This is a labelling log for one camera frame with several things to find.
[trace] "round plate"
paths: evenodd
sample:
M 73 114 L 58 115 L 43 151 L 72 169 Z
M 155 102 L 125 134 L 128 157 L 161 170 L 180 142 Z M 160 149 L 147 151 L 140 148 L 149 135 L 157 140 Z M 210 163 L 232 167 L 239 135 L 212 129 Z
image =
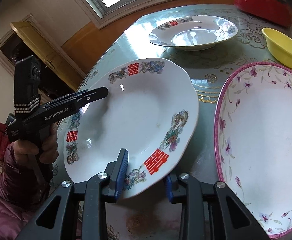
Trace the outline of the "round plate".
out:
M 181 159 L 198 119 L 198 96 L 185 70 L 162 58 L 121 65 L 90 89 L 106 98 L 73 115 L 64 138 L 68 175 L 77 183 L 104 171 L 126 148 L 123 197 L 166 176 Z
M 222 88 L 214 123 L 220 180 L 270 238 L 292 230 L 292 71 L 257 62 Z
M 169 21 L 153 29 L 149 41 L 155 45 L 182 50 L 209 49 L 234 37 L 235 24 L 224 18 L 198 15 Z

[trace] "red chinese character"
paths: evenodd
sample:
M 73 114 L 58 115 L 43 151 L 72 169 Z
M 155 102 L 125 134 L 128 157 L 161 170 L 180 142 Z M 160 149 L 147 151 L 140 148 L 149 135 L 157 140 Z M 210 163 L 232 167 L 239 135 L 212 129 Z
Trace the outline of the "red chinese character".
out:
M 169 155 L 157 149 L 145 162 L 144 165 L 152 175 L 167 161 Z
M 138 74 L 139 63 L 136 62 L 128 66 L 128 76 Z
M 178 22 L 176 22 L 176 21 L 172 21 L 172 22 L 170 22 L 170 25 L 171 25 L 171 26 L 178 25 Z
M 78 131 L 69 131 L 67 133 L 67 139 L 66 142 L 72 142 L 72 141 L 77 141 L 77 135 L 78 135 Z

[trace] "pink rim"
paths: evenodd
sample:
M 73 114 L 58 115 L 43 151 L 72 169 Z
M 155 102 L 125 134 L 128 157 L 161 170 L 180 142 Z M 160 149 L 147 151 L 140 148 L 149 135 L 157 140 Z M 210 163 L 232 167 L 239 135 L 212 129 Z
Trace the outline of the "pink rim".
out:
M 216 166 L 217 166 L 217 172 L 218 172 L 219 180 L 223 181 L 223 182 L 225 182 L 225 180 L 224 180 L 224 176 L 223 176 L 223 172 L 222 172 L 222 164 L 221 164 L 221 160 L 219 158 L 219 149 L 218 149 L 218 118 L 219 118 L 219 114 L 220 114 L 221 107 L 222 107 L 222 100 L 224 98 L 224 95 L 226 93 L 226 90 L 227 90 L 229 84 L 238 75 L 238 73 L 242 72 L 243 70 L 245 70 L 247 68 L 250 68 L 250 67 L 253 67 L 253 66 L 257 66 L 257 65 L 272 65 L 272 66 L 284 69 L 285 71 L 287 71 L 287 72 L 292 74 L 292 70 L 287 68 L 287 67 L 284 67 L 284 66 L 276 64 L 276 63 L 260 61 L 260 62 L 254 62 L 254 63 L 247 64 L 247 65 L 244 65 L 244 66 L 240 67 L 234 73 L 232 73 L 229 76 L 229 78 L 226 80 L 225 84 L 222 87 L 221 93 L 220 93 L 218 101 L 217 101 L 217 107 L 216 107 L 215 119 L 214 119 L 215 160 L 216 160 Z M 279 237 L 287 235 L 291 231 L 292 231 L 292 228 L 289 229 L 288 231 L 284 232 L 284 233 L 276 234 L 276 235 L 268 235 L 268 236 L 269 236 L 270 239 L 276 239 L 276 238 L 279 238 Z

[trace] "plate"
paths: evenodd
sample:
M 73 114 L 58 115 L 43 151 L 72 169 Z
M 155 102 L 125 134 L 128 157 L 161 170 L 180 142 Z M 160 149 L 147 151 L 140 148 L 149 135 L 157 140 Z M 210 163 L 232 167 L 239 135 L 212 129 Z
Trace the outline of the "plate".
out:
M 149 34 L 155 45 L 182 50 L 203 50 L 229 40 L 238 32 L 235 24 L 224 18 L 198 15 L 164 23 Z
M 129 155 L 123 198 L 161 180 L 179 162 L 198 120 L 198 96 L 185 70 L 162 58 L 128 62 L 90 89 L 106 98 L 73 115 L 64 138 L 64 162 L 74 183 L 104 171 L 121 148 Z
M 214 122 L 219 179 L 270 238 L 292 230 L 292 70 L 257 62 L 226 81 Z

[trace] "beige wall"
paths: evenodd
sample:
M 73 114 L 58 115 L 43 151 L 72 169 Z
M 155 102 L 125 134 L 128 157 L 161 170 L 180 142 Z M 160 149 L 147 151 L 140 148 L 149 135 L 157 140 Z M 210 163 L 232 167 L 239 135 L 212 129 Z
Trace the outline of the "beige wall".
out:
M 61 46 L 89 22 L 74 0 L 2 0 L 0 3 L 0 38 L 10 29 L 10 22 L 32 14 Z M 13 77 L 0 65 L 0 122 L 5 122 L 13 108 Z

